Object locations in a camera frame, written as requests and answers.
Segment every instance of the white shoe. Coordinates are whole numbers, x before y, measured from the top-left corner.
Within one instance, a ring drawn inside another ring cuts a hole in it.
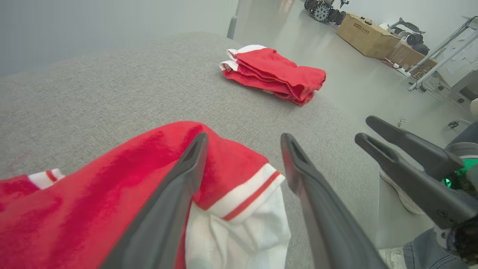
[[[379,249],[380,258],[390,269],[407,269],[403,247]]]
[[[425,212],[418,207],[418,205],[408,196],[406,192],[404,192],[398,185],[397,183],[393,182],[391,178],[385,174],[385,172],[381,169],[380,170],[380,177],[386,181],[388,184],[390,184],[398,193],[398,197],[400,198],[400,201],[402,202],[403,206],[413,214],[418,214],[418,215],[423,215]]]

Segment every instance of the gray wall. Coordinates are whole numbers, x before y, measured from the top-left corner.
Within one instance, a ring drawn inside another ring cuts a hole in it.
[[[237,0],[1,0],[0,76],[176,33],[226,36],[236,7]]]

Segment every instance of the red stripe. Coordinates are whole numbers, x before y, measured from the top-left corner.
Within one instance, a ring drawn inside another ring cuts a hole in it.
[[[46,172],[46,175],[48,176],[48,178],[52,181],[52,182],[56,182],[58,179],[56,179],[56,177],[53,175],[52,171],[51,170],[48,170]]]
[[[236,209],[231,211],[231,213],[227,214],[224,217],[225,221],[230,221],[233,218],[235,218],[237,215],[241,214],[254,200],[256,200],[271,184],[274,182],[274,179],[276,179],[281,173],[277,170],[275,171],[268,179],[267,181],[257,189],[255,193],[253,193],[249,198],[247,198],[242,204],[240,204]]]

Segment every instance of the person's leg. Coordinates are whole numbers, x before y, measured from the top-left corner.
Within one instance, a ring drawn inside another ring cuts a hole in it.
[[[403,246],[407,269],[466,269],[468,266],[439,246],[434,229],[427,230]]]
[[[472,142],[478,143],[478,123],[473,123],[461,134],[459,134],[446,149],[451,145]],[[380,177],[392,185],[399,194],[403,206],[411,213],[423,213],[420,208],[400,189],[385,173]],[[441,247],[436,240],[434,229],[427,230],[417,236],[412,242],[405,246],[391,249],[379,250],[380,256],[385,264],[391,269],[466,269],[467,265],[451,252]]]

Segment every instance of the folded red shirt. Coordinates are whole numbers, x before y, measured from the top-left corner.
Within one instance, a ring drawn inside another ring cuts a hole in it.
[[[229,49],[227,55],[231,60],[221,62],[219,66],[228,79],[270,91],[301,106],[314,97],[314,92],[326,79],[325,71],[298,67],[276,50],[260,45]]]

